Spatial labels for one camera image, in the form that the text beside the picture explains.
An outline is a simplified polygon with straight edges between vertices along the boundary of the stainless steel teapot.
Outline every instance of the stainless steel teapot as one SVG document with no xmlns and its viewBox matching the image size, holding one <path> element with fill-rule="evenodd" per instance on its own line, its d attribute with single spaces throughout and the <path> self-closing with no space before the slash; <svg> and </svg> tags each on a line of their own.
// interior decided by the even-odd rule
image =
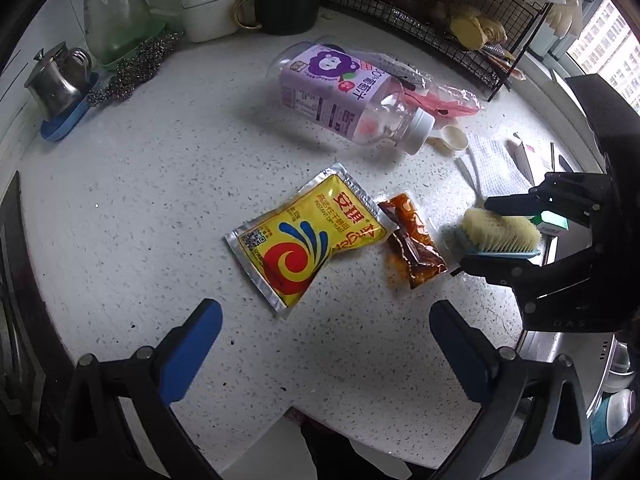
<svg viewBox="0 0 640 480">
<path fill-rule="evenodd" d="M 89 91 L 91 57 L 81 48 L 67 49 L 63 41 L 33 58 L 36 66 L 24 83 L 45 120 L 50 121 L 80 102 Z"/>
</svg>

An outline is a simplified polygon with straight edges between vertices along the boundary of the brush bristles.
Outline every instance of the brush bristles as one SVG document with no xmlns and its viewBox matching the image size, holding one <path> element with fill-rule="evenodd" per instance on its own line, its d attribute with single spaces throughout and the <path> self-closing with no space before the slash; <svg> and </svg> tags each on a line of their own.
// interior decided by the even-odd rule
<svg viewBox="0 0 640 480">
<path fill-rule="evenodd" d="M 462 228 L 481 251 L 526 253 L 537 249 L 540 243 L 540 232 L 523 216 L 500 216 L 485 209 L 468 209 Z"/>
</svg>

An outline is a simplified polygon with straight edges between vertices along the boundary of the building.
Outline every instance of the building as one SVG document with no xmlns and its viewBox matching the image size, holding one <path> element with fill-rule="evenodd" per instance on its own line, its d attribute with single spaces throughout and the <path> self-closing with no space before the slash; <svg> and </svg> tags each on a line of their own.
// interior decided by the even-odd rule
<svg viewBox="0 0 640 480">
<path fill-rule="evenodd" d="M 610 0 L 603 1 L 568 53 L 640 113 L 640 44 Z"/>
</svg>

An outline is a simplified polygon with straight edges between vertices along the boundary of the qr code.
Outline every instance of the qr code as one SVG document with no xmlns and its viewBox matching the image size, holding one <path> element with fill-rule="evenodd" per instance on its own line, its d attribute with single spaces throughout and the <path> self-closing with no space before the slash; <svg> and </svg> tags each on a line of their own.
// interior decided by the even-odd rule
<svg viewBox="0 0 640 480">
<path fill-rule="evenodd" d="M 267 238 L 262 234 L 262 230 L 259 227 L 253 231 L 243 234 L 241 238 L 242 243 L 249 251 L 253 251 L 261 243 L 267 241 Z"/>
</svg>

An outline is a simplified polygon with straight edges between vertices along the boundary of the plastic bottle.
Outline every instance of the plastic bottle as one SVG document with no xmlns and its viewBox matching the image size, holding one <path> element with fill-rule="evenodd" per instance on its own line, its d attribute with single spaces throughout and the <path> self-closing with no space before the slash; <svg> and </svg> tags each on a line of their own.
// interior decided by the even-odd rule
<svg viewBox="0 0 640 480">
<path fill-rule="evenodd" d="M 335 45 L 290 46 L 267 78 L 279 84 L 283 105 L 361 146 L 387 138 L 415 155 L 435 122 L 405 100 L 397 78 Z"/>
</svg>

